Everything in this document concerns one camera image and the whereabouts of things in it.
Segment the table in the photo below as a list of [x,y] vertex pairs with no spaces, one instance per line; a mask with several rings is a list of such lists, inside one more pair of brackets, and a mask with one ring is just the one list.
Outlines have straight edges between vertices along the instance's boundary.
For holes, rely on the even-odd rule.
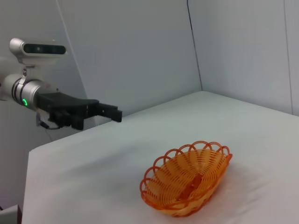
[[[23,224],[297,224],[298,139],[299,117],[197,92],[32,150]],[[197,140],[234,155],[212,200],[186,218],[147,206],[146,169]]]

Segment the woven plastic basket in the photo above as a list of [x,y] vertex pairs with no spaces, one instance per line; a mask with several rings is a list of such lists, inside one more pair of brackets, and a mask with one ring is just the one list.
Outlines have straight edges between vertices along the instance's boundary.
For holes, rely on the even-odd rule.
[[189,216],[209,201],[232,156],[227,146],[217,142],[197,141],[169,150],[145,172],[141,197],[147,205],[170,216]]

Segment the camera lens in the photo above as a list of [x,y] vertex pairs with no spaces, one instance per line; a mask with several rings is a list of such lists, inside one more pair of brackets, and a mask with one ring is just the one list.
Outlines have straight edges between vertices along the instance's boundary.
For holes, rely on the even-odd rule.
[[64,55],[66,48],[61,45],[31,44],[24,45],[24,51],[28,54],[53,54]]
[[43,53],[43,48],[42,48],[42,46],[37,45],[37,46],[35,47],[35,53],[37,53],[37,54],[42,54],[42,53]]

